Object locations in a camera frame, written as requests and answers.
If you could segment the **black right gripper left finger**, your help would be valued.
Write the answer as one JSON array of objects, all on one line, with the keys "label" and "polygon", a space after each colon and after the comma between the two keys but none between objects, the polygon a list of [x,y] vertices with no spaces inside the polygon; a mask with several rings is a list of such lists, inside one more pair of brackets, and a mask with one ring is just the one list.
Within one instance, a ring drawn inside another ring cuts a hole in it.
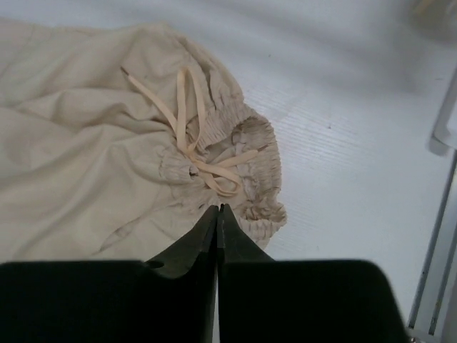
[{"label": "black right gripper left finger", "polygon": [[217,207],[152,259],[1,265],[3,342],[210,342]]}]

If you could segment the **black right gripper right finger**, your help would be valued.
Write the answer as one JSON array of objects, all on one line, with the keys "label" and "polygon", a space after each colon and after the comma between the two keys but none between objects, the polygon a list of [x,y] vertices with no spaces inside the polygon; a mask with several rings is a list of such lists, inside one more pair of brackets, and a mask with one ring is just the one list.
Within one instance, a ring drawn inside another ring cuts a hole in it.
[{"label": "black right gripper right finger", "polygon": [[357,259],[276,261],[240,228],[217,219],[222,342],[405,342],[389,281]]}]

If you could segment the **beige cargo trousers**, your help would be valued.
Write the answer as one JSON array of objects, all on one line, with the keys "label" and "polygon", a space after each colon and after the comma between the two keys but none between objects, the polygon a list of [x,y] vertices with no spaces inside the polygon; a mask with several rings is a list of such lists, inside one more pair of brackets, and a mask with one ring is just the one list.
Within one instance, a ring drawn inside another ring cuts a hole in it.
[{"label": "beige cargo trousers", "polygon": [[286,223],[273,127],[163,24],[1,20],[1,260],[142,259],[228,204],[259,246]]}]

